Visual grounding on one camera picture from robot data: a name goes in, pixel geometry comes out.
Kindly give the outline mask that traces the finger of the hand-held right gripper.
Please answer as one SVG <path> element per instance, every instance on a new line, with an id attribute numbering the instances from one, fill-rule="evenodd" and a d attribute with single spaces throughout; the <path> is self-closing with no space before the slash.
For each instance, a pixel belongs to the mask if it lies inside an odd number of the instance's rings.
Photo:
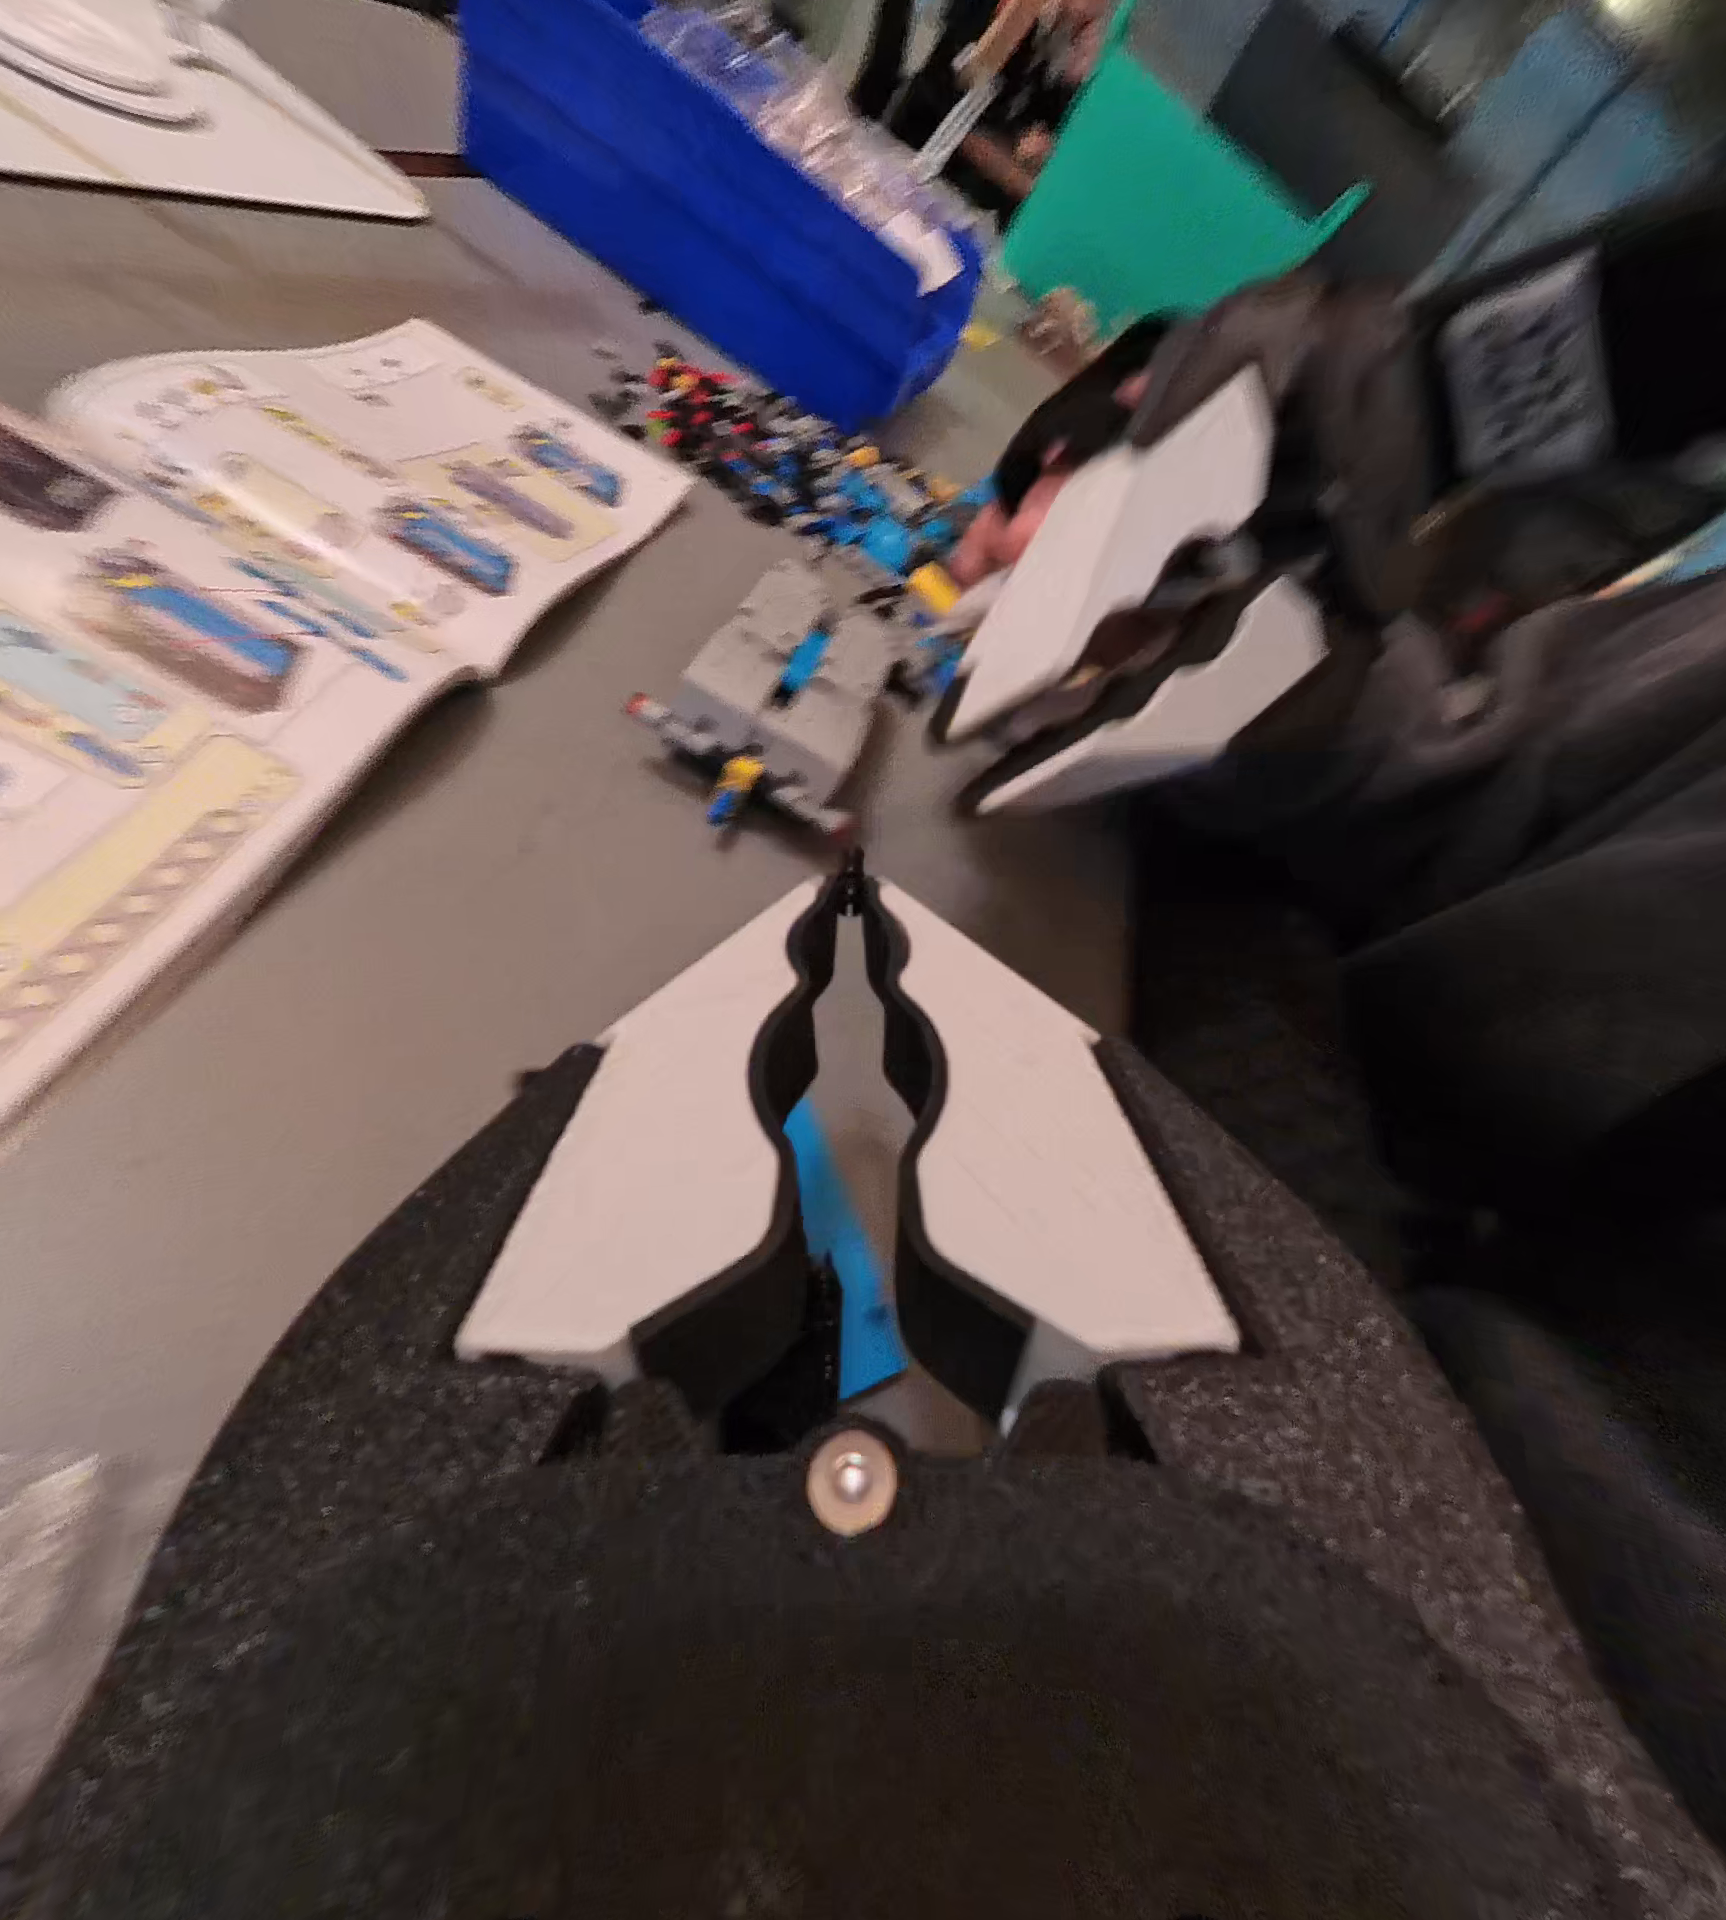
<path id="1" fill-rule="evenodd" d="M 1321 603 L 1292 574 L 1168 582 L 1106 615 L 1055 680 L 994 716 L 999 745 L 961 817 L 1047 813 L 1196 775 L 1330 657 Z"/>
<path id="2" fill-rule="evenodd" d="M 1082 467 L 973 632 L 942 737 L 986 733 L 1059 685 L 1095 626 L 1139 607 L 1177 548 L 1238 534 L 1263 502 L 1275 442 L 1275 404 L 1246 366 L 1152 446 L 1114 446 Z"/>

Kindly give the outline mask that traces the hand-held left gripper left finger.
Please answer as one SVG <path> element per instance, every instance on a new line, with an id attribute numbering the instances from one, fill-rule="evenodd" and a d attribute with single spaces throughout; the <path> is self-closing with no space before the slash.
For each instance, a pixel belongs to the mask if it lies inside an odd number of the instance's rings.
<path id="1" fill-rule="evenodd" d="M 556 1370 L 772 1370 L 808 1253 L 785 1119 L 818 1070 L 827 884 L 782 896 L 596 1043 L 594 1068 L 455 1336 Z"/>

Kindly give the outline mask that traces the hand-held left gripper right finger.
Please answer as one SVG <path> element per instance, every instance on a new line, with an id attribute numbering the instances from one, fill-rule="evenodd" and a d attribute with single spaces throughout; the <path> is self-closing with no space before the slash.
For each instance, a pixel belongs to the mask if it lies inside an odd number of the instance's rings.
<path id="1" fill-rule="evenodd" d="M 1040 1387 L 1236 1355 L 1101 1035 L 898 886 L 862 880 L 862 944 L 911 1123 L 894 1299 L 923 1374 L 1007 1431 Z"/>

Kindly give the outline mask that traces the blue toy panel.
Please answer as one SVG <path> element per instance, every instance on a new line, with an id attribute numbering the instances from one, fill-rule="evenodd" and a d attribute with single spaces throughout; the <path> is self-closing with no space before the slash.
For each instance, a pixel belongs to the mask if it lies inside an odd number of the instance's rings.
<path id="1" fill-rule="evenodd" d="M 868 1236 L 810 1097 L 791 1110 L 783 1133 L 795 1158 L 808 1253 L 833 1272 L 837 1288 L 837 1395 L 858 1401 L 908 1368 L 892 1276 Z"/>

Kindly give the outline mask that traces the pile of small toy pieces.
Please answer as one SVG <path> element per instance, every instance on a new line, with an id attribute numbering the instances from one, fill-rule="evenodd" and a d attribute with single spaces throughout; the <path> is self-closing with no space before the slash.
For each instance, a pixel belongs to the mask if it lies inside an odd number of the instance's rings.
<path id="1" fill-rule="evenodd" d="M 753 377 L 718 374 L 659 345 L 644 372 L 611 364 L 590 395 L 623 437 L 686 467 L 747 519 L 803 542 L 866 613 L 900 634 L 894 685 L 940 697 L 967 649 L 952 628 L 948 571 L 994 498 L 994 479 L 959 486 L 848 435 Z"/>

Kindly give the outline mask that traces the grey black toy brick assembly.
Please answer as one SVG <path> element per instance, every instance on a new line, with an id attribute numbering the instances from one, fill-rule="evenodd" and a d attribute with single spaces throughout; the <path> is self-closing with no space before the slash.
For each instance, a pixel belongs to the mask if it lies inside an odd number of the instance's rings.
<path id="1" fill-rule="evenodd" d="M 770 567 L 686 664 L 669 703 L 627 714 L 709 783 L 717 835 L 751 812 L 827 842 L 852 833 L 837 804 L 890 689 L 889 626 L 797 561 Z"/>

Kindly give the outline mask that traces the instruction booklet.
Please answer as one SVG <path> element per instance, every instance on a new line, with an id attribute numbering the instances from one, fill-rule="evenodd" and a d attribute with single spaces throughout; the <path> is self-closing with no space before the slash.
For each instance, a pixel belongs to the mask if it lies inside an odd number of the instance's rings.
<path id="1" fill-rule="evenodd" d="M 690 486 L 418 320 L 0 404 L 0 1154 Z"/>

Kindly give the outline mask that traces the person's right forearm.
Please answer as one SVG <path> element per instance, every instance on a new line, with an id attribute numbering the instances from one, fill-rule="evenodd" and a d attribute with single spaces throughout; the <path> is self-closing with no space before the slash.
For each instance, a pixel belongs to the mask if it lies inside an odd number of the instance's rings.
<path id="1" fill-rule="evenodd" d="M 1319 875 L 1357 921 L 1580 854 L 1726 771 L 1726 569 L 1527 615 L 1462 683 L 1405 632 L 1345 741 Z"/>

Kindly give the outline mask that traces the person's right hand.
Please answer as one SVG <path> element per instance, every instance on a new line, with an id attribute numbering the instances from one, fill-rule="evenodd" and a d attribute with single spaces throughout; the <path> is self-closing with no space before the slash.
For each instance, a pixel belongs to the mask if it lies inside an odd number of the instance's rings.
<path id="1" fill-rule="evenodd" d="M 946 561 L 954 586 L 969 592 L 1011 569 L 1080 471 L 1124 437 L 1126 420 L 1106 410 L 1087 427 L 1019 429 L 994 467 L 990 502 Z"/>

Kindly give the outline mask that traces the green plastic bin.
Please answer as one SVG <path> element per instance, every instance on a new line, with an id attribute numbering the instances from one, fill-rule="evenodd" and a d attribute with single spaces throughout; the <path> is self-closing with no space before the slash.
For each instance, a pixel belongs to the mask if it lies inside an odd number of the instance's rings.
<path id="1" fill-rule="evenodd" d="M 1370 202 L 1355 180 L 1307 211 L 1257 158 L 1187 104 L 1135 47 L 1118 5 L 1051 158 L 1001 242 L 1026 301 L 1070 293 L 1103 332 L 1196 316 L 1328 249 Z"/>

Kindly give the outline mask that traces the clear plastic bags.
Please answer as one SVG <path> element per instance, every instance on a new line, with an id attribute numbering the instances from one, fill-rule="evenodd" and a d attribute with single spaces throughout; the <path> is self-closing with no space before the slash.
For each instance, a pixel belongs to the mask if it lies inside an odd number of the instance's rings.
<path id="1" fill-rule="evenodd" d="M 827 203 L 896 253 L 921 297 L 965 274 L 954 223 L 915 161 L 850 110 L 827 64 L 768 5 L 652 5 L 638 31 Z"/>

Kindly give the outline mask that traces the blue plastic bin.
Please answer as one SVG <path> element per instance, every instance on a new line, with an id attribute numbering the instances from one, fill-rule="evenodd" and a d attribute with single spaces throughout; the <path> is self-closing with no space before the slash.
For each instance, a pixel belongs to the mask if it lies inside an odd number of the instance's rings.
<path id="1" fill-rule="evenodd" d="M 734 366 L 860 429 L 944 376 L 982 257 L 917 270 L 640 29 L 644 3 L 464 3 L 464 158 Z"/>

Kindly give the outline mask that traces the white stand with wooden board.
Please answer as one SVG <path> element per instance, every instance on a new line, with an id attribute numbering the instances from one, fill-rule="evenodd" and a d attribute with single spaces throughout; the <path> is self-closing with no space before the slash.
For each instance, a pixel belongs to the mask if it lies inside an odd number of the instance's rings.
<path id="1" fill-rule="evenodd" d="M 416 226 L 422 192 L 218 5 L 0 5 L 0 180 Z"/>

